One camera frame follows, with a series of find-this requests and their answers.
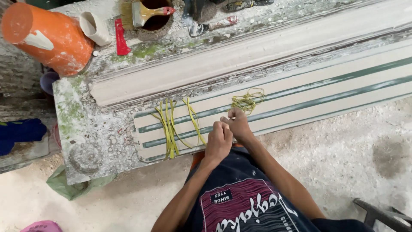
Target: green plastic bag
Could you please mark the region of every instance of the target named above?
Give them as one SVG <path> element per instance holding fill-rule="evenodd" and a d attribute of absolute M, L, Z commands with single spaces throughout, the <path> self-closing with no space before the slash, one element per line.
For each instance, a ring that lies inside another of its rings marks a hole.
<path fill-rule="evenodd" d="M 58 194 L 65 197 L 67 200 L 72 201 L 86 195 L 88 192 L 94 189 L 107 185 L 108 183 L 112 182 L 112 180 L 114 180 L 116 176 L 117 174 L 113 174 L 79 184 L 67 185 L 66 168 L 64 165 L 61 165 L 47 179 L 46 183 Z"/>

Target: orange plastic container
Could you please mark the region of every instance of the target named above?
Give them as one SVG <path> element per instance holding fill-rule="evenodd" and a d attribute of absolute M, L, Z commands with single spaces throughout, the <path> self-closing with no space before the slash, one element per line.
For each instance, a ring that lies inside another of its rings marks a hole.
<path fill-rule="evenodd" d="M 93 41 L 83 34 L 77 19 L 26 3 L 7 8 L 1 27 L 5 41 L 61 76 L 81 71 L 93 51 Z"/>

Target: brush bristles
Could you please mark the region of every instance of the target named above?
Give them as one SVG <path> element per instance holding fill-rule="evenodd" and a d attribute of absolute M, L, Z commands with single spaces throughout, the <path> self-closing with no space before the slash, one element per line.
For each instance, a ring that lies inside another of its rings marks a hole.
<path fill-rule="evenodd" d="M 131 12 L 131 2 L 122 2 L 121 3 L 121 11 L 122 14 L 120 17 L 122 18 L 123 29 L 125 30 L 133 30 L 133 14 Z"/>

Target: dark navy t-shirt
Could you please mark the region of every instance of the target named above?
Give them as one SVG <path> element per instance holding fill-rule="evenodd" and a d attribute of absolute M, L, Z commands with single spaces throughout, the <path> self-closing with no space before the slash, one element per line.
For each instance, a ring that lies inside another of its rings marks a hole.
<path fill-rule="evenodd" d="M 357 220 L 310 221 L 272 185 L 242 147 L 233 147 L 212 171 L 181 231 L 373 232 Z"/>

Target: concrete floor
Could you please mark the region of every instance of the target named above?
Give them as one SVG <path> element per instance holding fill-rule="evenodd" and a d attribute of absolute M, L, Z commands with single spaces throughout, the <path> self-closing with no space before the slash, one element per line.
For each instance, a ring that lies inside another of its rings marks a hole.
<path fill-rule="evenodd" d="M 331 219 L 359 218 L 360 197 L 412 215 L 412 98 L 260 136 L 269 152 L 309 190 Z M 121 174 L 69 202 L 45 183 L 51 157 L 0 175 L 0 231 L 54 220 L 64 232 L 150 231 L 182 187 L 191 156 Z"/>

